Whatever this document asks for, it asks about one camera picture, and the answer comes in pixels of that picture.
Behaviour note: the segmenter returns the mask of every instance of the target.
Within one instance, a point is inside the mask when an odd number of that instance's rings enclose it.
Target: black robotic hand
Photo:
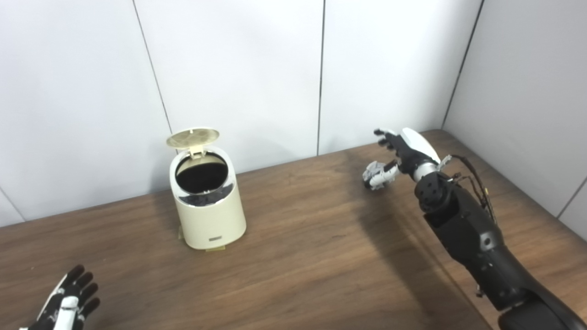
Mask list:
[[[36,322],[20,330],[82,330],[87,316],[100,305],[98,298],[89,300],[98,291],[93,277],[82,265],[75,266],[53,289]]]

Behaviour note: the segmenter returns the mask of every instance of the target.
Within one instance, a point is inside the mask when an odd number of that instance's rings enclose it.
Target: open lid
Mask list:
[[[195,127],[173,134],[167,139],[167,145],[179,150],[189,149],[192,158],[196,158],[197,154],[204,157],[204,146],[216,141],[219,136],[220,133],[215,129]]]

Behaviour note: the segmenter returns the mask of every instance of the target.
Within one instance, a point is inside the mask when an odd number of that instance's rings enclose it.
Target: cable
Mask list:
[[[469,182],[471,183],[471,187],[473,187],[473,192],[475,193],[475,196],[477,196],[477,199],[479,200],[479,203],[481,204],[482,208],[485,208],[487,205],[485,203],[485,200],[483,199],[483,197],[481,196],[481,194],[479,193],[479,191],[477,191],[477,185],[475,184],[475,182],[473,181],[473,179],[471,179],[471,176],[462,176],[460,177],[456,182],[459,183],[465,179],[468,179]]]
[[[473,167],[473,165],[471,164],[469,159],[467,159],[466,157],[459,156],[456,154],[451,155],[451,156],[460,160],[467,167],[467,169],[471,172],[471,174],[475,177],[475,180],[477,181],[477,184],[479,185],[479,188],[481,189],[481,193],[483,194],[483,197],[485,198],[485,203],[487,205],[487,211],[489,212],[489,216],[491,217],[491,219],[493,219],[493,222],[497,223],[497,219],[495,218],[495,213],[493,212],[493,206],[491,205],[491,201],[489,200],[489,194],[487,193],[487,188],[485,188],[485,186],[483,185],[483,182],[481,181],[479,174],[477,174],[475,167]]]

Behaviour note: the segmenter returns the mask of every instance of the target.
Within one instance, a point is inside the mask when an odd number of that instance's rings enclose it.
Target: wooden table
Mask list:
[[[510,249],[586,319],[587,244],[449,134],[425,136],[441,157],[471,159]],[[81,263],[102,299],[88,330],[497,329],[422,219],[414,183],[363,188],[364,167],[391,157],[374,144],[240,174],[248,229],[225,251],[177,239],[169,191],[0,228],[3,328],[29,325]]]

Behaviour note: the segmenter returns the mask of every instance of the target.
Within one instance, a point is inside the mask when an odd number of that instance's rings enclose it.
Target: trash can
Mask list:
[[[232,243],[247,229],[232,162],[209,145],[219,135],[199,127],[167,139],[168,146],[183,150],[171,162],[169,179],[185,242],[198,250]]]

